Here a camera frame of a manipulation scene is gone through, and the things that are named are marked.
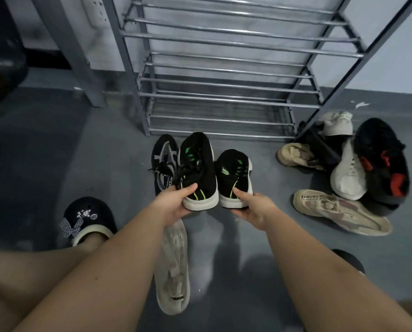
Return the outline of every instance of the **red accent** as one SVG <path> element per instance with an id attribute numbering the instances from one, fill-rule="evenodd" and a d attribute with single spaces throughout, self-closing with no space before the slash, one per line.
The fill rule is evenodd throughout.
<path id="1" fill-rule="evenodd" d="M 390 168 L 391 167 L 391 163 L 389 162 L 389 156 L 386 156 L 386 152 L 387 150 L 383 150 L 383 152 L 381 153 L 381 158 L 383 159 L 383 161 L 386 164 L 386 167 Z"/>
<path id="2" fill-rule="evenodd" d="M 372 164 L 367 160 L 366 157 L 360 156 L 360 162 L 363 165 L 364 170 L 366 170 L 366 171 L 372 171 L 373 170 Z"/>
<path id="3" fill-rule="evenodd" d="M 404 197 L 403 192 L 400 190 L 402 184 L 406 180 L 406 175 L 402 173 L 393 173 L 391 176 L 391 191 L 395 197 Z"/>

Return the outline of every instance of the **paint chip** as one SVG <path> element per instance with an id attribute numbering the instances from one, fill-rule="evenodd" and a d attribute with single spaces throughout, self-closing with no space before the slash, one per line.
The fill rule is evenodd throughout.
<path id="1" fill-rule="evenodd" d="M 363 102 L 360 102 L 359 104 L 356 104 L 355 105 L 355 109 L 357 109 L 358 107 L 363 107 L 363 106 L 369 106 L 370 104 L 367 104 L 367 103 L 365 103 L 364 101 Z"/>

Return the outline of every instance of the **green stripe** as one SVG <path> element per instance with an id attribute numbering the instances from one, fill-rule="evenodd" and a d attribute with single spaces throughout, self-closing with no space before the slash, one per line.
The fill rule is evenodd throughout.
<path id="1" fill-rule="evenodd" d="M 232 198 L 233 188 L 235 188 L 236 183 L 238 183 L 238 179 L 236 180 L 236 182 L 235 182 L 234 186 L 232 186 L 232 190 L 231 190 L 231 196 L 230 196 L 230 198 Z"/>

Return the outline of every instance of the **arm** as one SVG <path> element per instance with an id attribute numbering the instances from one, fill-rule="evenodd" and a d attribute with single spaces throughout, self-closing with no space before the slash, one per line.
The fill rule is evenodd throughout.
<path id="1" fill-rule="evenodd" d="M 264 230 L 286 288 L 309 332 L 412 332 L 412 318 L 365 276 L 312 237 L 266 196 L 232 212 Z"/>
<path id="2" fill-rule="evenodd" d="M 189 213 L 197 188 L 171 187 L 88 256 L 15 331 L 133 331 L 149 291 L 165 226 Z"/>

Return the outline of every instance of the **wall socket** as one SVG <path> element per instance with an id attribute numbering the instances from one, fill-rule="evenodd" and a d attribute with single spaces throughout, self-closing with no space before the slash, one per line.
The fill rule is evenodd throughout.
<path id="1" fill-rule="evenodd" d="M 81 3 L 92 27 L 102 29 L 111 26 L 102 0 L 81 0 Z"/>

